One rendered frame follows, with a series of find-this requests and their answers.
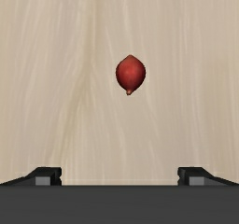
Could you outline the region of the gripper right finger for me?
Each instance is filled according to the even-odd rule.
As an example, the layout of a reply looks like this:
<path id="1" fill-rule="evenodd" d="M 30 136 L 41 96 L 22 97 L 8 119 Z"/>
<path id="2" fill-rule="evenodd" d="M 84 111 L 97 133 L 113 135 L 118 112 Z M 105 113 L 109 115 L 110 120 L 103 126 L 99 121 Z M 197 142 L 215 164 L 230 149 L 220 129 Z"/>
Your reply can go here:
<path id="1" fill-rule="evenodd" d="M 179 186 L 237 186 L 230 180 L 211 175 L 203 167 L 179 167 L 177 175 Z"/>

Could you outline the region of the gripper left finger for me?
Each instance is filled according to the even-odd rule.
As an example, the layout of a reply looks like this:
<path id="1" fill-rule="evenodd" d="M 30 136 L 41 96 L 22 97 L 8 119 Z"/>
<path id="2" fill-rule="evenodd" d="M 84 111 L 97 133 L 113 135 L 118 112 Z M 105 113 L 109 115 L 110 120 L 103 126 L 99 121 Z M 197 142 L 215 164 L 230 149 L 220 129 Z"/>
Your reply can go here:
<path id="1" fill-rule="evenodd" d="M 27 176 L 22 176 L 2 186 L 61 186 L 61 167 L 37 167 Z"/>

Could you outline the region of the red onion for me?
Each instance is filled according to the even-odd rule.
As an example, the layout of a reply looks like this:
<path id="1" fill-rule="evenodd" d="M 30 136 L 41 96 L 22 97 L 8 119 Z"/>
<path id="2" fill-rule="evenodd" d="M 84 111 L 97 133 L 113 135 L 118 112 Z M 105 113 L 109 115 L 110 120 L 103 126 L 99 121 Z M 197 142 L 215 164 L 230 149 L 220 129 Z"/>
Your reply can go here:
<path id="1" fill-rule="evenodd" d="M 145 66 L 133 55 L 124 58 L 116 68 L 116 79 L 119 85 L 131 95 L 144 82 L 146 77 Z"/>

